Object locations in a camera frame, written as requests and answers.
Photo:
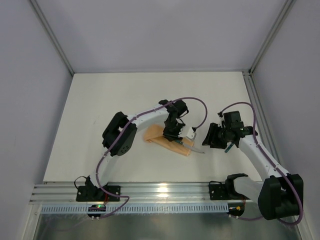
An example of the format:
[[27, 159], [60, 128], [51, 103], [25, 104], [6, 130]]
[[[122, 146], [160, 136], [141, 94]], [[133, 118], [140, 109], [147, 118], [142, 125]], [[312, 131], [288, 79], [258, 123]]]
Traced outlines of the knife with green handle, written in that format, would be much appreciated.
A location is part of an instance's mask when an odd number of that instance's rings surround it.
[[175, 142], [180, 144], [180, 145], [182, 145], [182, 146], [184, 146], [185, 148], [187, 148], [187, 149], [189, 149], [189, 150], [191, 150], [193, 152], [200, 153], [200, 154], [204, 154], [205, 153], [204, 151], [202, 151], [200, 149], [197, 149], [196, 147], [190, 146], [190, 145], [184, 143], [181, 140], [175, 140]]

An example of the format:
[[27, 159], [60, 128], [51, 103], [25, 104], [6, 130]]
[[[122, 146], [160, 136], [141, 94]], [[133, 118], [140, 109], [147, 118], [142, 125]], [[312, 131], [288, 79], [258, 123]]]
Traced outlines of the orange cloth napkin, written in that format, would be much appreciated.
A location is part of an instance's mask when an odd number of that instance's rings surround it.
[[188, 156], [191, 150], [180, 143], [169, 141], [163, 136], [164, 128], [158, 124], [153, 124], [144, 132], [143, 140], [147, 143], [155, 143], [167, 150], [177, 154]]

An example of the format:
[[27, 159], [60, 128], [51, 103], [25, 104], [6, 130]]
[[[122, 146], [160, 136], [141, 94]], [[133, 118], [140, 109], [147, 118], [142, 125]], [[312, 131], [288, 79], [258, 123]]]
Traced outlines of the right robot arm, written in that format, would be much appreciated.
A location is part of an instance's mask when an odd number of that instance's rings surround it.
[[219, 114], [221, 123], [210, 123], [202, 145], [226, 150], [234, 145], [250, 160], [262, 183], [245, 173], [228, 175], [224, 185], [231, 198], [245, 197], [258, 205], [266, 220], [303, 215], [304, 182], [299, 174], [282, 167], [263, 145], [255, 125], [245, 125], [239, 111]]

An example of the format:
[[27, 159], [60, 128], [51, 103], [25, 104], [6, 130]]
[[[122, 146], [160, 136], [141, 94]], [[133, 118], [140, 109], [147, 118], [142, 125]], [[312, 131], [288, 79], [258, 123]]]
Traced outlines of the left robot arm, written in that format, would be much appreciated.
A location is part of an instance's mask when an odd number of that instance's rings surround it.
[[132, 147], [137, 132], [148, 129], [155, 139], [181, 141], [186, 128], [181, 117], [189, 110], [183, 100], [161, 100], [152, 109], [134, 115], [117, 112], [102, 134], [106, 148], [94, 172], [85, 178], [84, 185], [77, 188], [77, 202], [102, 202], [106, 196], [111, 170], [119, 157]]

